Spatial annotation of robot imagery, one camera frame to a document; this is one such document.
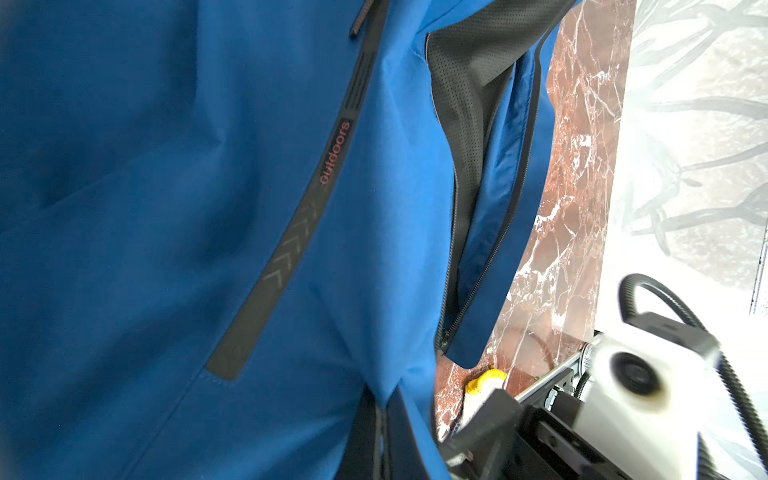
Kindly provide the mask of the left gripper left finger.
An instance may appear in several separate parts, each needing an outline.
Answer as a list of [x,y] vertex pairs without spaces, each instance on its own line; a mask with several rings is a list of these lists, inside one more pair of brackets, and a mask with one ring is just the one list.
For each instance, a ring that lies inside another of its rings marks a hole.
[[374,394],[365,388],[361,395],[336,480],[382,478],[383,416]]

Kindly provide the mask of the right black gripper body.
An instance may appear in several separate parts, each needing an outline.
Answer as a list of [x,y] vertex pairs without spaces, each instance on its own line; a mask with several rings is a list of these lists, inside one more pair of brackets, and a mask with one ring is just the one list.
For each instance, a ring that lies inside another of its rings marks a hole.
[[469,424],[440,445],[457,479],[627,479],[550,411],[497,390]]

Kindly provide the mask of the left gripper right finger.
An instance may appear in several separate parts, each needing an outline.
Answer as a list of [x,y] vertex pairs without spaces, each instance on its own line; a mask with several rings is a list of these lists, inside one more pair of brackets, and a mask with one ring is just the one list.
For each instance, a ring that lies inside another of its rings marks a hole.
[[449,479],[450,473],[429,425],[414,402],[398,387],[387,408],[387,479]]

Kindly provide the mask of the blue zip-up jacket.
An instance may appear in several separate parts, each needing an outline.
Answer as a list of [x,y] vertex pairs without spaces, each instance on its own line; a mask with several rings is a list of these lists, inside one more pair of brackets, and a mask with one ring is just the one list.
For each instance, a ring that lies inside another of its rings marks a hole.
[[434,428],[551,158],[569,1],[5,1],[1,475],[335,479]]

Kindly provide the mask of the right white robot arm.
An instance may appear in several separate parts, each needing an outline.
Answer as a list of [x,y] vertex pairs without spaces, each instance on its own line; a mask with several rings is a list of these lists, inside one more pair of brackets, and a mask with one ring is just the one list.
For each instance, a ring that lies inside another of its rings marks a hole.
[[716,337],[659,281],[619,287],[622,326],[592,344],[572,393],[517,401],[490,370],[465,390],[460,429],[440,454],[455,479],[715,479],[703,439],[715,373],[760,460],[767,432]]

